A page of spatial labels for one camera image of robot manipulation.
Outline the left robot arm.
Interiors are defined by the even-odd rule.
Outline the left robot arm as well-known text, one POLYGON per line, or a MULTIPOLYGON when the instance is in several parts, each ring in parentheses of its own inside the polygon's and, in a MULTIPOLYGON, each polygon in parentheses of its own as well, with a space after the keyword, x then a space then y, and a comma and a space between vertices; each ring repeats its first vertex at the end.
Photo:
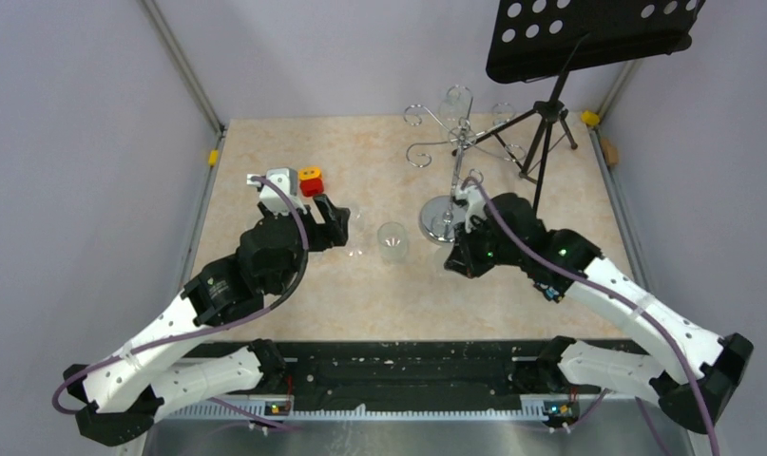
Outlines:
POLYGON ((73 413, 80 435, 117 447, 200 401, 233 392, 283 392, 289 372, 269 339, 206 362, 178 362, 216 333, 256 320, 290 298, 311 253, 346 245, 350 209, 324 194, 314 202, 322 222, 308 206, 283 215, 262 204, 261 220, 240 236, 236 252, 205 265, 118 352, 100 367, 67 368, 63 389, 83 402, 73 413))

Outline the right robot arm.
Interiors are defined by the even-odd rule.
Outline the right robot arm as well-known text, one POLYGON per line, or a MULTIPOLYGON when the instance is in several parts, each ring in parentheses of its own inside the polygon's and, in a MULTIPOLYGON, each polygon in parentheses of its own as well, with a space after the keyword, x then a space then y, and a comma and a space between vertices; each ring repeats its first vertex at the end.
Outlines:
POLYGON ((751 359, 747 337, 719 335, 689 321, 581 234, 547 229, 526 199, 513 193, 487 198, 475 187, 454 199, 465 215, 454 227, 447 270, 477 278, 497 267, 518 268, 546 300, 570 297, 586 305, 641 348, 633 354, 558 336, 537 366, 545 389, 614 390, 657 406, 692 432, 714 431, 751 359))

